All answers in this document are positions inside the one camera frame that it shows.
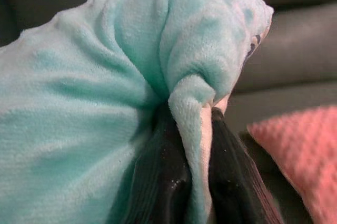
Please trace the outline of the mint green dotted plush pillow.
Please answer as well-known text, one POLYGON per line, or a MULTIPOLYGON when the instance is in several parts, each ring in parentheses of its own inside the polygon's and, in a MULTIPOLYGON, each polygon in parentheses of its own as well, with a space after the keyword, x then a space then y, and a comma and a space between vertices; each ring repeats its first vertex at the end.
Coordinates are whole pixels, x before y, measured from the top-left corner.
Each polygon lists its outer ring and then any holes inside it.
POLYGON ((155 110, 177 122, 209 224, 211 108, 269 31, 263 0, 88 0, 0 47, 0 224, 121 224, 155 110))

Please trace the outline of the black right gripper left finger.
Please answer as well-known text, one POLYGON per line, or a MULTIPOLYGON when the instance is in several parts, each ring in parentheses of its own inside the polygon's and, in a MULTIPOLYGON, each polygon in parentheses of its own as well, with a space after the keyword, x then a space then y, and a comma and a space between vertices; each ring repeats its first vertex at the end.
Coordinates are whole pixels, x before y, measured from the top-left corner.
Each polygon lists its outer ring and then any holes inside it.
POLYGON ((156 107, 110 208, 110 224, 184 224, 192 175, 168 102, 156 107))

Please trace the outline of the pink dotted plush pillow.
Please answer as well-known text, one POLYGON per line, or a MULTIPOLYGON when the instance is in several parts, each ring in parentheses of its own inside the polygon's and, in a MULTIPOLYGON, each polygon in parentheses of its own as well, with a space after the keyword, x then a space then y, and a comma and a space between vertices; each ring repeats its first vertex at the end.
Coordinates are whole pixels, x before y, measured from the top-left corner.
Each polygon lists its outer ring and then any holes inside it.
POLYGON ((314 224, 337 224, 337 105, 247 126, 301 196, 314 224))

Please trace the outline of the dark green leather sofa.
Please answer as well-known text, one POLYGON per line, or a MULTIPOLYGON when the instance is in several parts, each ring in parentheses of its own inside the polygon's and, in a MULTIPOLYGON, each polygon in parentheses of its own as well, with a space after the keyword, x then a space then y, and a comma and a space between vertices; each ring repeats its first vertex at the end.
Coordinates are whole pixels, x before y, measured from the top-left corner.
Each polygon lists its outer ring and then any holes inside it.
MULTIPOLYGON (((86 0, 0 0, 0 46, 86 0)), ((246 63, 225 120, 240 136, 285 224, 313 224, 301 197, 246 126, 275 115, 337 104, 337 0, 264 0, 274 8, 268 36, 246 63)))

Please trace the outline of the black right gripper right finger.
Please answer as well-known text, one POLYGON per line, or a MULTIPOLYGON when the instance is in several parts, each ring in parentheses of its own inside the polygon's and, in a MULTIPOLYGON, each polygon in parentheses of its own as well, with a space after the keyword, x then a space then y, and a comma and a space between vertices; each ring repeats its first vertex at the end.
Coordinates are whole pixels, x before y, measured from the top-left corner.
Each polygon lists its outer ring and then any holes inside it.
POLYGON ((213 108, 209 190, 216 224, 284 224, 246 146, 213 108))

